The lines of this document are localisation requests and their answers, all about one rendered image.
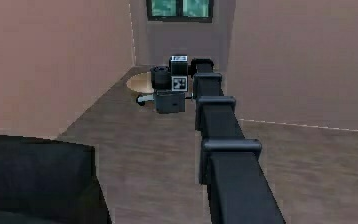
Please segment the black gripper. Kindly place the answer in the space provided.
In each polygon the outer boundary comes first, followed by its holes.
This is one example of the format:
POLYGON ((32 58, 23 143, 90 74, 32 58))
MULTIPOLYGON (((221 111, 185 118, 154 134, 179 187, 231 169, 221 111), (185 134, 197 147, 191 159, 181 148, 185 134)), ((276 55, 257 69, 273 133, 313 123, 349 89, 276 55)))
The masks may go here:
POLYGON ((180 113, 185 111, 186 84, 177 86, 176 81, 182 76, 172 76, 168 66, 155 66, 150 69, 153 94, 138 95, 136 103, 144 106, 154 101, 159 114, 180 113))

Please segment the black framed window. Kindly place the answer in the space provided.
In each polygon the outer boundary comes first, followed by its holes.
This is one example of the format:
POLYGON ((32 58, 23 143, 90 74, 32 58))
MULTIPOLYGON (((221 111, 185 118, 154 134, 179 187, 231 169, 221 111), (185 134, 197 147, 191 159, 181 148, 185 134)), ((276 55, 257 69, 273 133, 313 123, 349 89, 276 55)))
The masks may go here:
POLYGON ((147 19, 161 22, 211 23, 214 0, 145 0, 147 19))

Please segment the black sofa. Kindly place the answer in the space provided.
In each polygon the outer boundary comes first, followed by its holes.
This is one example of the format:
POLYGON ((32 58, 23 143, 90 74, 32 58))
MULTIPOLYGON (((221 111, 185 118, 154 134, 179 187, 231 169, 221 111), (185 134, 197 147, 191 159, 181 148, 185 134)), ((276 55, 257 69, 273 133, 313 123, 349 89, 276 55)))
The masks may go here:
POLYGON ((113 224, 95 148, 0 135, 0 224, 113 224))

